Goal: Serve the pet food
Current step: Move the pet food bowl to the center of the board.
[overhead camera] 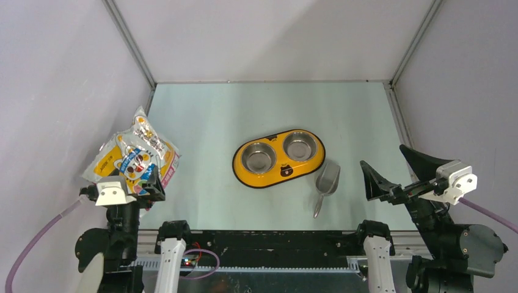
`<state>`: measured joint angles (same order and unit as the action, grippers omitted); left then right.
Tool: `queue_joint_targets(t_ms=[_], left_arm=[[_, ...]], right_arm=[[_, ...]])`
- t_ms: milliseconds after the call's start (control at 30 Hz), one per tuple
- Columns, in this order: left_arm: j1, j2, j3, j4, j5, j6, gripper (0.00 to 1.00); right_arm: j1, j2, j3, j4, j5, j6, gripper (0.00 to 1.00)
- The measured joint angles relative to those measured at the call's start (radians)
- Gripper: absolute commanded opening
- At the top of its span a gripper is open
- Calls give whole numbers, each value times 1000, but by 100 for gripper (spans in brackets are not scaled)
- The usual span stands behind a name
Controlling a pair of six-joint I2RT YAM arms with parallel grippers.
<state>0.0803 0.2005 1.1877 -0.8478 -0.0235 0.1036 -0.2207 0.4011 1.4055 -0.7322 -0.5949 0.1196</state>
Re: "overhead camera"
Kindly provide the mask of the pet food bag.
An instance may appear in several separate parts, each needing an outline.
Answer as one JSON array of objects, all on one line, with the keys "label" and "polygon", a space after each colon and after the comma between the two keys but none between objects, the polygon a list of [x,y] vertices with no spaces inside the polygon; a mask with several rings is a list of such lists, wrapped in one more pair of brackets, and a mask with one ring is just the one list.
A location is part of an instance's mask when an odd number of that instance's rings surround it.
[{"label": "pet food bag", "polygon": [[178,148],[155,131],[144,108],[139,106],[131,126],[115,133],[101,147],[82,177],[97,183],[116,172],[125,178],[130,191],[135,191],[135,183],[147,180],[153,168],[158,167],[161,184],[166,187],[177,170],[180,157]]}]

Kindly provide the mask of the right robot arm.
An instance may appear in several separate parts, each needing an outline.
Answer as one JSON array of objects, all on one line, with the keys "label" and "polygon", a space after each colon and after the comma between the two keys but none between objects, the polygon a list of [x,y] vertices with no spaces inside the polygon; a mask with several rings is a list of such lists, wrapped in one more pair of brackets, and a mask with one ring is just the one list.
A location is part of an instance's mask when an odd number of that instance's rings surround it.
[{"label": "right robot arm", "polygon": [[508,246],[487,226],[454,223],[452,206],[468,204],[478,177],[471,165],[440,159],[400,145],[417,182],[402,187],[360,161],[366,198],[402,204],[417,227],[431,259],[413,256],[406,273],[412,292],[473,292],[475,276],[492,278]]}]

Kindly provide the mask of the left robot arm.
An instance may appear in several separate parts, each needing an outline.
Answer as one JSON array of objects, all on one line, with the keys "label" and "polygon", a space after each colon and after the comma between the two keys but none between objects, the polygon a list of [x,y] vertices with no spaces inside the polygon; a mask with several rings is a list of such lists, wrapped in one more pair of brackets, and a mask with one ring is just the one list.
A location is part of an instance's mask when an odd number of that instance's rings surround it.
[{"label": "left robot arm", "polygon": [[[79,194],[106,208],[107,228],[91,228],[76,242],[78,270],[85,273],[100,260],[100,280],[95,292],[144,292],[142,265],[137,259],[140,210],[163,201],[165,191],[159,171],[153,168],[144,180],[144,195],[128,191],[127,182],[119,170],[103,177],[96,184],[81,188]],[[155,292],[176,292],[183,255],[191,251],[193,238],[185,220],[164,222],[158,230],[155,252],[161,257]]]}]

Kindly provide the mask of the metal food scoop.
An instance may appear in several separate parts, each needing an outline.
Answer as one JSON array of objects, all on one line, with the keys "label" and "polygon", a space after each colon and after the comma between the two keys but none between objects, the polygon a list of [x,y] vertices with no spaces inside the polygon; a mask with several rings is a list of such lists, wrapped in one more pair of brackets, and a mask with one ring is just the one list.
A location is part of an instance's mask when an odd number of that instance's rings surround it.
[{"label": "metal food scoop", "polygon": [[315,204],[313,218],[317,218],[321,211],[323,201],[326,197],[335,193],[340,180],[341,167],[334,161],[327,161],[323,166],[321,173],[316,179],[316,190],[318,199]]}]

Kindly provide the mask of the yellow double pet bowl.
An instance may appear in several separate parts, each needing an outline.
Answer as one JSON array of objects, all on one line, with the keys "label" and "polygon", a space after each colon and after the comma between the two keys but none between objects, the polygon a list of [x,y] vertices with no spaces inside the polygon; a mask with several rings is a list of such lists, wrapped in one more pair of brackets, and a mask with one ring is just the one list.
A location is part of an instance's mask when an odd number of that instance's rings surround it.
[{"label": "yellow double pet bowl", "polygon": [[290,129],[242,144],[233,155],[232,171],[241,184],[264,189],[317,171],[325,158],[317,135]]}]

